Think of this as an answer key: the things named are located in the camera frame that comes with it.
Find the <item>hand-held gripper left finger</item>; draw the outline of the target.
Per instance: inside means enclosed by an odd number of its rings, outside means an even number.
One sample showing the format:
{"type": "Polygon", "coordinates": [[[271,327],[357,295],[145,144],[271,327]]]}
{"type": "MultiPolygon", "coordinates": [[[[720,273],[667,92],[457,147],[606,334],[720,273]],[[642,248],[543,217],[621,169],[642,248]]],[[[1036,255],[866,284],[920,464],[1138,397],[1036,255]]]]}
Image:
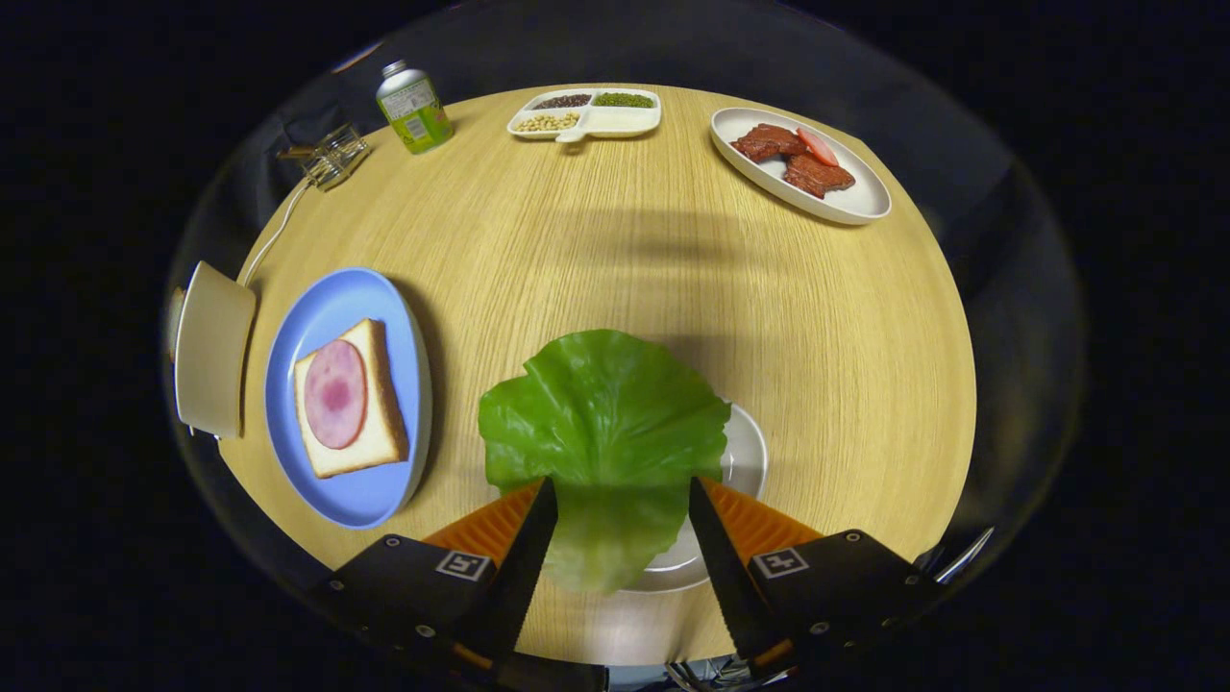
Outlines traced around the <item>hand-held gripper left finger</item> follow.
{"type": "Polygon", "coordinates": [[[412,664],[501,669],[556,522],[554,481],[540,478],[428,537],[383,535],[310,596],[335,624],[412,664]]]}

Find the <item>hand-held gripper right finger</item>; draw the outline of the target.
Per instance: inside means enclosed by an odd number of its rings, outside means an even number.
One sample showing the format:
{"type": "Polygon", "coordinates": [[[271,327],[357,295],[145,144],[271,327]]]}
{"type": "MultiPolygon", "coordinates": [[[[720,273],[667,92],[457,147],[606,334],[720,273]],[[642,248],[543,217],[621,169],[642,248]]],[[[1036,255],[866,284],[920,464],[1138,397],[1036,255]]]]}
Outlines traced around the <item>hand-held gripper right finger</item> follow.
{"type": "Polygon", "coordinates": [[[695,477],[689,517],[736,653],[752,669],[818,669],[882,643],[946,589],[860,530],[819,533],[695,477]]]}

